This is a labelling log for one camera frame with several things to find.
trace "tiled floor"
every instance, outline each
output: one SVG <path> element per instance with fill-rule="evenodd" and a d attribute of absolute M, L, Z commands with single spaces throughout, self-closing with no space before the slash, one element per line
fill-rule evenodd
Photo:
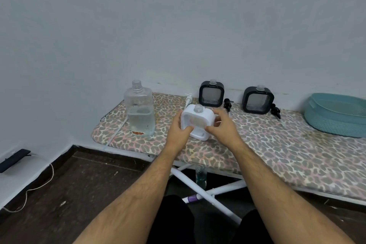
<path fill-rule="evenodd" d="M 119 155 L 103 154 L 80 149 L 66 161 L 55 163 L 53 180 L 39 190 L 30 192 L 25 208 L 19 213 L 0 211 L 0 243 L 64 243 L 71 244 L 89 222 L 112 200 L 126 190 L 147 168 L 148 163 Z M 194 171 L 186 170 L 194 179 Z M 51 176 L 48 168 L 43 180 Z M 232 178 L 208 175 L 208 188 L 232 182 Z M 194 194 L 175 177 L 168 183 L 166 195 L 185 197 Z M 337 201 L 304 194 L 304 197 L 327 214 L 349 234 L 356 243 L 366 243 L 366 210 L 359 206 L 339 208 Z M 216 196 L 239 216 L 254 208 L 246 189 Z M 24 193 L 8 205 L 16 209 L 24 200 Z M 205 200 L 189 204 L 195 216 L 197 244 L 229 243 L 235 224 Z"/>

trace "black pants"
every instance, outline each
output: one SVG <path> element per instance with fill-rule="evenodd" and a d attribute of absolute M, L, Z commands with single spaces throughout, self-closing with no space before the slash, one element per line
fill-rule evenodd
<path fill-rule="evenodd" d="M 193 229 L 194 217 L 185 202 L 176 195 L 166 196 L 162 199 L 147 244 L 194 244 Z M 243 217 L 231 241 L 231 244 L 237 243 L 273 243 L 256 209 Z"/>

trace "teal basket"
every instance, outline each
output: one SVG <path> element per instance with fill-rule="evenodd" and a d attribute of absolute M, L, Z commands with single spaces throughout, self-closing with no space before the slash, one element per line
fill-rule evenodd
<path fill-rule="evenodd" d="M 366 100 L 315 93 L 305 105 L 305 120 L 317 130 L 342 136 L 366 137 Z"/>

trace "black soap dispenser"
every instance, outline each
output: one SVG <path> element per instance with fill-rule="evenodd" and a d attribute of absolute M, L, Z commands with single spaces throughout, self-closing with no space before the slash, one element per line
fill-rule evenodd
<path fill-rule="evenodd" d="M 224 85 L 216 80 L 204 81 L 199 88 L 198 102 L 203 106 L 220 107 L 224 99 Z"/>
<path fill-rule="evenodd" d="M 271 109 L 274 98 L 272 92 L 263 85 L 248 87 L 243 95 L 243 110 L 247 113 L 266 114 Z"/>

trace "white soap dispenser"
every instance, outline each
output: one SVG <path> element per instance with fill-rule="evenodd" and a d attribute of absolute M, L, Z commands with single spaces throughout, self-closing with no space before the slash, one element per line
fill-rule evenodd
<path fill-rule="evenodd" d="M 210 134 L 205 131 L 205 126 L 214 123 L 215 113 L 201 104 L 188 105 L 181 115 L 181 129 L 185 129 L 189 125 L 193 126 L 194 129 L 190 136 L 201 141 L 206 141 L 210 137 Z"/>

